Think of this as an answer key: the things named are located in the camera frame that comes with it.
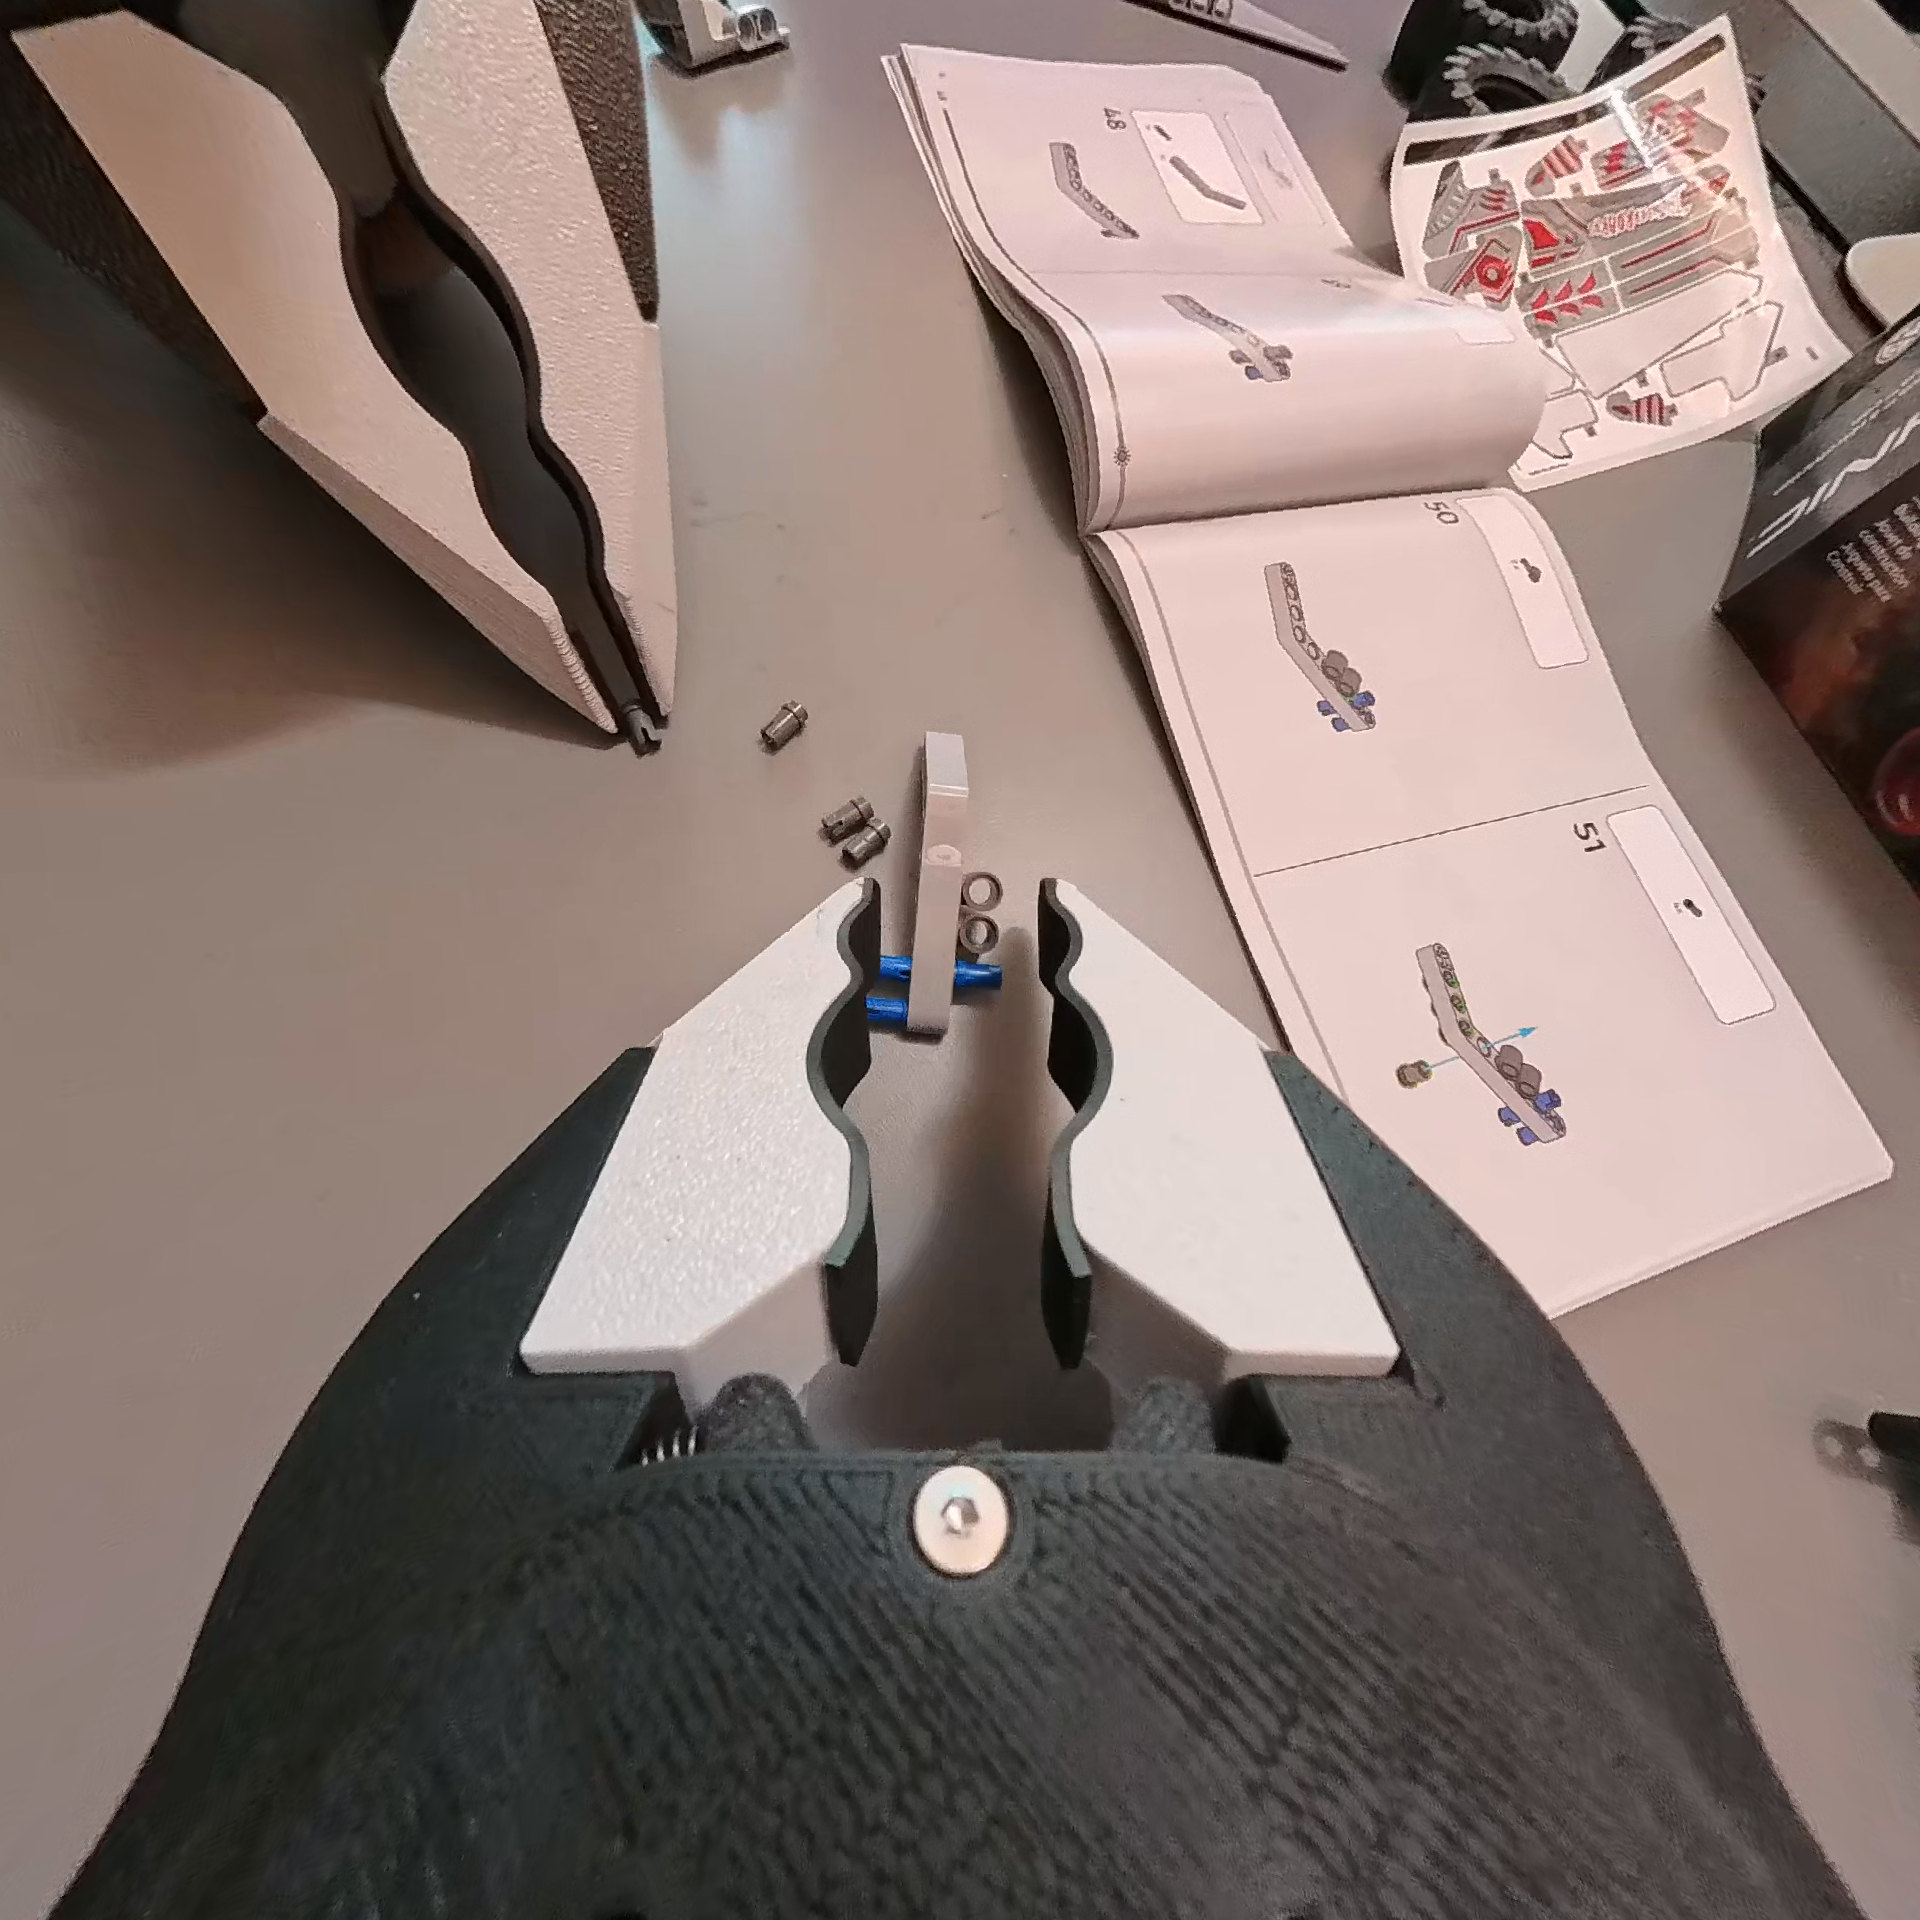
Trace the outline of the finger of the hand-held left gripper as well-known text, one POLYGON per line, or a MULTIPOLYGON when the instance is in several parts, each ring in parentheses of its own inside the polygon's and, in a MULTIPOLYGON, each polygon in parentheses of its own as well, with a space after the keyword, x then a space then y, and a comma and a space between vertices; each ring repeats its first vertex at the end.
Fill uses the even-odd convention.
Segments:
POLYGON ((381 74, 400 168, 513 334, 526 427, 665 719, 678 675, 665 373, 633 4, 409 4, 381 74))
POLYGON ((292 112, 147 20, 16 43, 266 402, 253 424, 523 675, 622 735, 632 661, 587 583, 581 517, 531 446, 522 363, 484 285, 466 276, 508 335, 518 432, 574 517, 598 630, 568 619, 562 587, 513 548, 473 437, 427 404, 389 320, 377 344, 353 213, 292 112))

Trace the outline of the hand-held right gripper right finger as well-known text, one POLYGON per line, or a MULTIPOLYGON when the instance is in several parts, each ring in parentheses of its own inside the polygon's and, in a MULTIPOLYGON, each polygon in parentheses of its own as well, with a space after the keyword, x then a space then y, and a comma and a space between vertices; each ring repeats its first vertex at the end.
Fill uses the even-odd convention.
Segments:
POLYGON ((1114 1384, 1382 1379, 1376 1290, 1260 1038, 1068 879, 1040 885, 1046 1158, 1040 1307, 1114 1384))

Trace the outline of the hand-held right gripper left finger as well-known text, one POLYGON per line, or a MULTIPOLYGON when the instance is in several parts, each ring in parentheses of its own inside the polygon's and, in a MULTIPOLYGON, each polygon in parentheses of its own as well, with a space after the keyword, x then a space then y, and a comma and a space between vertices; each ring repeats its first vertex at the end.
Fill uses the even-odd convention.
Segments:
POLYGON ((878 1315, 872 1150, 880 886, 852 879, 672 1022, 522 1336, 538 1375, 856 1365, 878 1315))

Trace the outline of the grey toy beam with blue pins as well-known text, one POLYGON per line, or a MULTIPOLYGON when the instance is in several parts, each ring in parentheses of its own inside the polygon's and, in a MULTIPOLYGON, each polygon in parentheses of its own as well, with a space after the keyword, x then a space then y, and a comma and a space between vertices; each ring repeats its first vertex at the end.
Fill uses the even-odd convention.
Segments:
POLYGON ((1001 968, 979 958, 980 943, 997 943, 993 909, 971 901, 969 886, 969 764, 964 738, 926 732, 921 757, 921 852, 907 955, 883 955, 880 986, 897 992, 869 995, 869 1022, 901 1027, 917 1040, 949 1031, 954 999, 962 992, 995 992, 1001 968))

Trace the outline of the grey desk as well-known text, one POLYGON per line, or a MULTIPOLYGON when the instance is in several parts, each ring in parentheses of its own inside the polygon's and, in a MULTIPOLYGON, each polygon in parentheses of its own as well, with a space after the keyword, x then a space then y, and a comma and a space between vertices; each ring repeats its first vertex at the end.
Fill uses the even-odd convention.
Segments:
POLYGON ((45 1916, 179 1690, 228 1552, 373 1309, 493 1176, 841 878, 968 741, 1013 916, 995 1006, 883 1038, 880 1319, 821 1435, 1092 1444, 1036 1296, 1062 1104, 1040 878, 1262 1042, 1066 439, 883 76, 905 42, 1218 62, 1392 259, 1403 4, 1280 4, 1331 74, 1130 4, 780 4, 649 71, 678 547, 656 757, 574 724, 189 368, 5 227, 5 1916, 45 1916), (806 708, 781 751, 778 706, 806 708))

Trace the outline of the light grey toy part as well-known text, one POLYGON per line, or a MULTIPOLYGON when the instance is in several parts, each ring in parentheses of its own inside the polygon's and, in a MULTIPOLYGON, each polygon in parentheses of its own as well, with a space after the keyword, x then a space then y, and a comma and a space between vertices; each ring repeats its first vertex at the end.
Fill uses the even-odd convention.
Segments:
POLYGON ((762 3, 636 3, 633 8, 664 58, 685 74, 788 43, 787 24, 762 3))

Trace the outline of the open instruction booklet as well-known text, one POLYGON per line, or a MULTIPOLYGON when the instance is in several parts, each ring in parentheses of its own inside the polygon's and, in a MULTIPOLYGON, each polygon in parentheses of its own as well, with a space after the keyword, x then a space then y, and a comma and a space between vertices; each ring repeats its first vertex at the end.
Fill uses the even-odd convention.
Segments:
POLYGON ((1536 349, 1357 252, 1241 74, 883 64, 1305 1064, 1547 1312, 1883 1183, 1512 480, 1536 349))

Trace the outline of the small black toy part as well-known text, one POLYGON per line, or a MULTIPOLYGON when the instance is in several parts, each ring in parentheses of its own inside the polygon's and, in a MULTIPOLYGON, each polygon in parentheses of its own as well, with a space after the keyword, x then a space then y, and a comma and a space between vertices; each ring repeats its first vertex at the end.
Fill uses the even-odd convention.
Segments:
POLYGON ((1917 1415, 1874 1408, 1858 1423, 1820 1420, 1813 1427, 1813 1446, 1826 1471, 1916 1499, 1917 1415))

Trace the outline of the dark grey toy panel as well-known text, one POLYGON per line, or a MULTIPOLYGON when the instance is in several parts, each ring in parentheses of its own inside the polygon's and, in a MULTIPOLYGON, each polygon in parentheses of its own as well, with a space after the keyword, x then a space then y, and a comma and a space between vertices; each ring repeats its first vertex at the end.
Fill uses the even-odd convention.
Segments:
POLYGON ((1350 59, 1344 51, 1332 45, 1328 38, 1322 38, 1282 16, 1272 14, 1268 8, 1260 7, 1258 3, 1235 3, 1235 0, 1218 0, 1218 3, 1188 3, 1188 0, 1169 0, 1169 3, 1139 3, 1141 8, 1152 8, 1165 16, 1181 16, 1197 27, 1209 32, 1221 32, 1235 36, 1238 42, 1248 42, 1262 45, 1273 53, 1282 53, 1285 58, 1298 58, 1310 64, 1318 64, 1331 71, 1348 69, 1350 59))

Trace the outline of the black toy set box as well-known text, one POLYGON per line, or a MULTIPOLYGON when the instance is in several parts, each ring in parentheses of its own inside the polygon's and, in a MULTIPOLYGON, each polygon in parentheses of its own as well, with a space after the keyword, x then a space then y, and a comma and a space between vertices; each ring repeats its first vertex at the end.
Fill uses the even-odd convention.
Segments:
POLYGON ((1917 885, 1917 316, 1761 434, 1722 627, 1917 885))

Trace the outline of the black toy tire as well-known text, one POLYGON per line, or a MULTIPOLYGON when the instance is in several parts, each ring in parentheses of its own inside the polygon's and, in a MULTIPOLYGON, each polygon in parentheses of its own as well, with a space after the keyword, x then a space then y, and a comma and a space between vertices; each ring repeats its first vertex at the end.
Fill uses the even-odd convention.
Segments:
POLYGON ((1512 45, 1531 29, 1530 4, 1413 3, 1403 14, 1382 78, 1408 104, 1461 45, 1512 45))
POLYGON ((1691 78, 1707 62, 1733 51, 1724 23, 1698 27, 1684 18, 1638 11, 1600 55, 1589 92, 1611 92, 1624 100, 1645 100, 1691 78))
POLYGON ((1544 112, 1574 99, 1540 59, 1474 42, 1448 53, 1416 99, 1411 119, 1489 122, 1502 112, 1544 112))

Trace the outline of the black flat object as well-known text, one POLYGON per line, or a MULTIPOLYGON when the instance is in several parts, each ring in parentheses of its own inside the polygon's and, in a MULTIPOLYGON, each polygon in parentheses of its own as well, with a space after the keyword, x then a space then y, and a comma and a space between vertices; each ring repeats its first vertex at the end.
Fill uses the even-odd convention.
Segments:
POLYGON ((1917 227, 1917 4, 1754 4, 1758 131, 1843 245, 1917 227))

